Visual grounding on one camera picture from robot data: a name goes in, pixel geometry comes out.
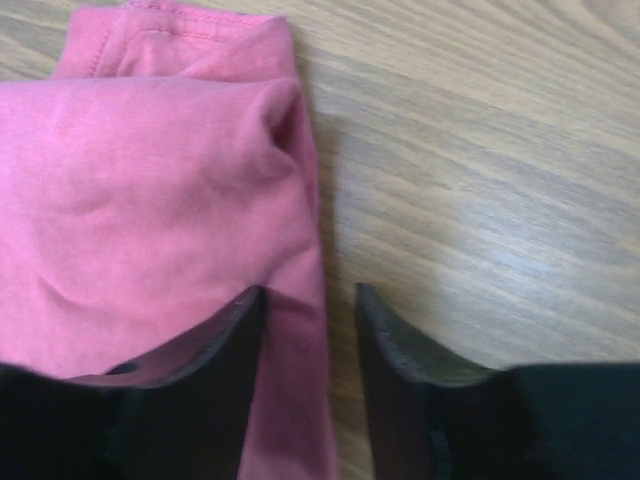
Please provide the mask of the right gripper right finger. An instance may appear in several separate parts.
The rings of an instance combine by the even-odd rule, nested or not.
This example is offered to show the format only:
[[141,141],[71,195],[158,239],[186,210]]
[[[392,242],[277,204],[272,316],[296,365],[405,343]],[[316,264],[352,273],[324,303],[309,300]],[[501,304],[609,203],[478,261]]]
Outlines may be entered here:
[[378,479],[635,479],[639,366],[491,369],[356,287],[355,325]]

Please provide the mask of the red t-shirt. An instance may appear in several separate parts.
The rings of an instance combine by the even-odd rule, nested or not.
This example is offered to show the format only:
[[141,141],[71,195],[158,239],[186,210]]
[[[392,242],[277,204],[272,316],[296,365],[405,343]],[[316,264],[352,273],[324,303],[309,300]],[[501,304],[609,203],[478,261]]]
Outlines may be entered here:
[[333,479],[318,158],[282,16],[77,9],[1,86],[1,368],[99,375],[266,295],[234,479]]

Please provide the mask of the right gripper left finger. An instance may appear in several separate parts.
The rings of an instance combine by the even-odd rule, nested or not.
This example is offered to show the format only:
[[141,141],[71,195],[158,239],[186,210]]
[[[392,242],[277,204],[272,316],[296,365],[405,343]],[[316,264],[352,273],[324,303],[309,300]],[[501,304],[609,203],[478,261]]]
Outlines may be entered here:
[[106,373],[1,368],[5,479],[234,479],[265,324],[251,287],[196,327]]

